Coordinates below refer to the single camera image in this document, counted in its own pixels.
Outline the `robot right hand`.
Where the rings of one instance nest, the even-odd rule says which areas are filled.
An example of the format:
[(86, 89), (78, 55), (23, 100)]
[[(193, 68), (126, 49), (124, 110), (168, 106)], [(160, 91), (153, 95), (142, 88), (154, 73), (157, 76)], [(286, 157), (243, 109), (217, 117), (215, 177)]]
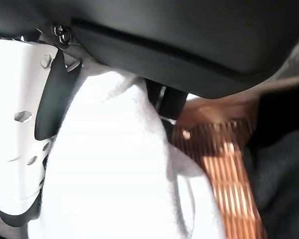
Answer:
[(51, 26), (109, 66), (216, 99), (276, 72), (299, 40), (299, 0), (0, 0), (0, 37)]

